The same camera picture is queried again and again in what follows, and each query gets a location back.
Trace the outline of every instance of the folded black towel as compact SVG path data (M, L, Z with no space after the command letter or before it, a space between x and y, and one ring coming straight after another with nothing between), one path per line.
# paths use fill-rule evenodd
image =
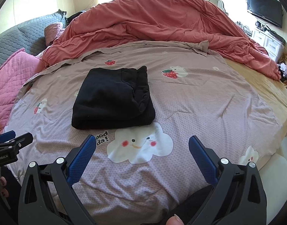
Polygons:
M91 69L75 104L71 124L76 129L112 129L149 125L155 118L146 66Z

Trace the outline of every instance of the cartoon cloud print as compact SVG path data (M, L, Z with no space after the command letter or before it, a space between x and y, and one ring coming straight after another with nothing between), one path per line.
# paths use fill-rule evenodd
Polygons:
M245 152L245 156L240 157L238 164L247 165L248 162L256 163L258 161L258 158L259 158L258 152L255 151L253 147L250 145Z
M117 129L115 139L107 146L108 158L115 163L129 160L132 164L146 163L153 157L171 153L173 142L163 133L159 123Z

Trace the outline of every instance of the drawer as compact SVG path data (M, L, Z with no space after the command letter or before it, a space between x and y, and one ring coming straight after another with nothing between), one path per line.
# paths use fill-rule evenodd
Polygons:
M276 40L266 37L264 47L266 50L271 51L275 55L278 55L281 45Z
M266 35L265 34L262 34L261 32L259 31L254 31L254 34L253 34L253 40L256 41L260 46L264 46L264 42L265 42L265 37Z
M268 53L269 57L277 63L277 61L276 61L276 59L277 59L276 55L273 54L272 52L270 52L269 50L267 50L267 53Z

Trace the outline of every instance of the gray pillow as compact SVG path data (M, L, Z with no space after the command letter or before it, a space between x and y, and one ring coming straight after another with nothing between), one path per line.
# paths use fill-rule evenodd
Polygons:
M46 49L44 28L52 23L62 22L65 28L66 12L60 9L56 13L31 19L0 34L0 66L14 52L21 48L33 56Z

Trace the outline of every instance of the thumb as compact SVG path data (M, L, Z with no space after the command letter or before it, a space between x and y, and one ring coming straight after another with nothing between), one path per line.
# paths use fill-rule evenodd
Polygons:
M167 220L166 225L184 225L182 220L175 214L169 220Z

